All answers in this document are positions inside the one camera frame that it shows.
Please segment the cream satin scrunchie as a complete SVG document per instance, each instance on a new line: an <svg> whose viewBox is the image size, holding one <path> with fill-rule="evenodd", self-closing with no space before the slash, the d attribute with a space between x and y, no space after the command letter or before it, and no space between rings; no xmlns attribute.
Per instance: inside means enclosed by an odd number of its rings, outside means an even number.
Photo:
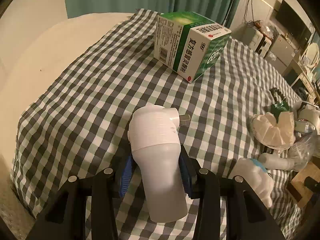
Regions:
<svg viewBox="0 0 320 240"><path fill-rule="evenodd" d="M294 144L294 128L292 112L281 112L278 120L270 112L251 117L251 130L255 139L274 150L287 150Z"/></svg>

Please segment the white plastic spray bottle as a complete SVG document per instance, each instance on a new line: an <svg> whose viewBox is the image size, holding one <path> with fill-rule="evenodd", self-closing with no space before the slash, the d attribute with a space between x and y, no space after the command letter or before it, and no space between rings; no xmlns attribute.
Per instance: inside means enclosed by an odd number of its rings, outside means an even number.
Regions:
<svg viewBox="0 0 320 240"><path fill-rule="evenodd" d="M179 168L181 145L176 108L148 104L137 109L127 137L137 163L150 219L170 223L187 215L187 203Z"/></svg>

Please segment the white tube bottle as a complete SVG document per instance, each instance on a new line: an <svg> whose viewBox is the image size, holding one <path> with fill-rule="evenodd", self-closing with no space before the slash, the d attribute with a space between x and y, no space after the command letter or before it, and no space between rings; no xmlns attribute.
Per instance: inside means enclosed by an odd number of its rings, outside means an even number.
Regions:
<svg viewBox="0 0 320 240"><path fill-rule="evenodd" d="M276 154L263 153L259 156L258 161L268 170L292 170L295 161L291 158L281 158Z"/></svg>

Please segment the brown cardboard box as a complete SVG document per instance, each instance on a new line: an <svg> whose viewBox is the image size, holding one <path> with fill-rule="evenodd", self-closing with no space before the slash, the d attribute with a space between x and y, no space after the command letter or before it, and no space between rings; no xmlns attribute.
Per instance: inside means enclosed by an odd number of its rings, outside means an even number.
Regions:
<svg viewBox="0 0 320 240"><path fill-rule="evenodd" d="M302 170L300 170L294 178L288 183L287 191L293 199L294 203L303 210L313 193L308 189L304 182L307 177L311 177L319 183L319 158L313 157Z"/></svg>

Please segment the clear plastic bag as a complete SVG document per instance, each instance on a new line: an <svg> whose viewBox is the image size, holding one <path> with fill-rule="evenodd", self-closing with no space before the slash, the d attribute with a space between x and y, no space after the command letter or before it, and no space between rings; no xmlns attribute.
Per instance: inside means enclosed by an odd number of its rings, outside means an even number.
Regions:
<svg viewBox="0 0 320 240"><path fill-rule="evenodd" d="M301 137L289 149L288 157L294 161L294 171L302 170L312 157L319 157L319 135L310 133Z"/></svg>

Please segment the green foil wrapper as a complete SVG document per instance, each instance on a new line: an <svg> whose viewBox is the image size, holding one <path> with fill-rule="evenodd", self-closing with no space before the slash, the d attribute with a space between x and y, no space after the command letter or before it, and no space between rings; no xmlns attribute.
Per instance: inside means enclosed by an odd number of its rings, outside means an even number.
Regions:
<svg viewBox="0 0 320 240"><path fill-rule="evenodd" d="M286 101L282 101L279 103L275 103L271 105L271 113L274 115L276 120L278 121L281 112L290 112L291 107Z"/></svg>

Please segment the clear tape roll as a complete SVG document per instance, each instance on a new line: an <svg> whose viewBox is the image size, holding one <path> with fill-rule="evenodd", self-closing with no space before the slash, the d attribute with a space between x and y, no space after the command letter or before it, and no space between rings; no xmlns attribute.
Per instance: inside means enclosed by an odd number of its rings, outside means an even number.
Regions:
<svg viewBox="0 0 320 240"><path fill-rule="evenodd" d="M307 101L298 101L293 104L292 112L295 120L305 120L315 126L317 134L319 134L319 107Z"/></svg>

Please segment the white vanity desk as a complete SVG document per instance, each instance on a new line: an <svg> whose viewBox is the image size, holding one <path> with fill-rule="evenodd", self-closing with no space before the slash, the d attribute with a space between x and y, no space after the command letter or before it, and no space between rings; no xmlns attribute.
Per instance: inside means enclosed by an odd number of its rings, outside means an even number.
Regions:
<svg viewBox="0 0 320 240"><path fill-rule="evenodd" d="M312 100L317 98L317 89L310 77L308 77L306 68L300 62L292 60L286 68L283 77L292 89L302 87L308 92Z"/></svg>

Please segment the small grey refrigerator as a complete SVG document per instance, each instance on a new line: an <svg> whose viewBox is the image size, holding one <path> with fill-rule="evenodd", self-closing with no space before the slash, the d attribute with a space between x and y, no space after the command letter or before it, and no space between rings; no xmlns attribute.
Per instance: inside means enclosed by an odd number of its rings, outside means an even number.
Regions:
<svg viewBox="0 0 320 240"><path fill-rule="evenodd" d="M282 35L277 35L268 50L265 60L272 64L280 75L284 75L295 55L294 48Z"/></svg>

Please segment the white suitcase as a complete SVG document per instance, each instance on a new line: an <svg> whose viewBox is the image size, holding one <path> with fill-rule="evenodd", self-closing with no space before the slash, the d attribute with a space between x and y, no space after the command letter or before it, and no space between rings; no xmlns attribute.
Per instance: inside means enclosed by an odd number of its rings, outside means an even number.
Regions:
<svg viewBox="0 0 320 240"><path fill-rule="evenodd" d="M270 49L270 46L272 45L272 41L257 28L249 28L248 31L251 38L248 45L249 48L251 48L261 57L265 57Z"/></svg>

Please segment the round white vanity mirror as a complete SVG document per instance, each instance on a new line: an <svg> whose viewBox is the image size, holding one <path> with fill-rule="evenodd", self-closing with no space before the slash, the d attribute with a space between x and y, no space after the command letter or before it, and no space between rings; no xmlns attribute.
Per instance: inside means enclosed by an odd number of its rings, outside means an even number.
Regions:
<svg viewBox="0 0 320 240"><path fill-rule="evenodd" d="M317 66L319 62L319 46L317 43L313 42L308 45L305 51L305 57L309 60L308 64L306 65L309 69Z"/></svg>

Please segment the green white medicine box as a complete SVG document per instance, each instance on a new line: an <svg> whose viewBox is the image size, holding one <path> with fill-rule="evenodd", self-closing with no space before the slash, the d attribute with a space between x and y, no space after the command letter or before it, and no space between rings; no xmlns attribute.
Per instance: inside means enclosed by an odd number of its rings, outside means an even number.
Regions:
<svg viewBox="0 0 320 240"><path fill-rule="evenodd" d="M217 62L231 33L196 12L161 14L157 16L153 56L192 83Z"/></svg>

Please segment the black wall television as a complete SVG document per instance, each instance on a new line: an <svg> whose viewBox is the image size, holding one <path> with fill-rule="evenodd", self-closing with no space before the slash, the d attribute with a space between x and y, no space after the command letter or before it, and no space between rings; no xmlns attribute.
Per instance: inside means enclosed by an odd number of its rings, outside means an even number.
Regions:
<svg viewBox="0 0 320 240"><path fill-rule="evenodd" d="M272 21L284 34L289 34L300 48L306 48L313 31L285 0L275 1Z"/></svg>

